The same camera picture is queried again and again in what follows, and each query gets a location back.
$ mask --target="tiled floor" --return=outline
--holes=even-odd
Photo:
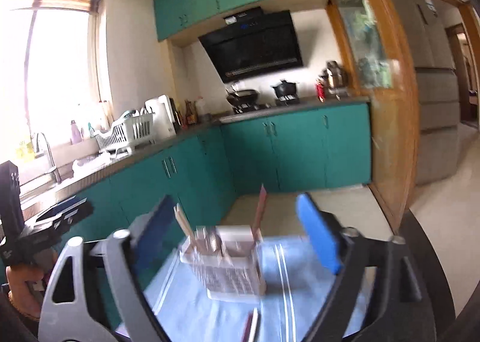
[[[269,194],[261,225],[263,236],[304,235],[295,213],[298,193]],[[321,210],[333,213],[343,226],[357,228],[364,236],[387,240],[392,235],[368,187],[314,190],[310,195]],[[257,195],[237,199],[222,224],[250,225],[255,216]]]
[[[457,173],[416,189],[410,207],[442,264],[457,314],[480,279],[480,134],[459,127]]]

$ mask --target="window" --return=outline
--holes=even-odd
[[[9,0],[0,39],[0,162],[44,132],[51,145],[70,140],[70,122],[100,99],[99,0]]]

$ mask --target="stainless steel kettle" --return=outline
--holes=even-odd
[[[345,72],[336,61],[328,61],[323,74],[328,77],[328,88],[338,89],[347,86]]]

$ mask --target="countertop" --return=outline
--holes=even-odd
[[[95,172],[85,175],[84,177],[73,177],[64,180],[56,187],[33,198],[32,200],[24,202],[22,204],[23,217],[27,220],[37,213],[50,208],[56,203],[77,194],[78,192],[92,186],[93,184],[96,184],[97,182],[102,181],[107,177],[110,177],[114,173],[119,172],[120,170],[131,166],[151,155],[157,154],[175,144],[178,144],[185,139],[197,135],[198,133],[209,129],[210,127],[248,119],[274,116],[288,112],[306,111],[319,107],[345,106],[367,102],[369,102],[369,98],[365,96],[346,97],[341,100],[331,99],[325,102],[321,102],[317,98],[306,98],[302,99],[301,103],[293,106],[271,107],[244,114],[228,114],[221,115],[220,117],[214,117],[214,119],[209,123],[192,126],[188,128],[188,130],[181,131],[171,138],[162,140],[160,143],[147,145],[143,148],[137,148],[132,155],[127,155],[118,159],[112,159],[109,165],[105,165],[104,167],[101,167]]]

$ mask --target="sticker on refrigerator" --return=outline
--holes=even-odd
[[[432,0],[425,0],[425,3],[427,4],[428,9],[433,12],[435,17],[438,17],[437,10],[435,9],[435,5],[433,4],[434,2]]]

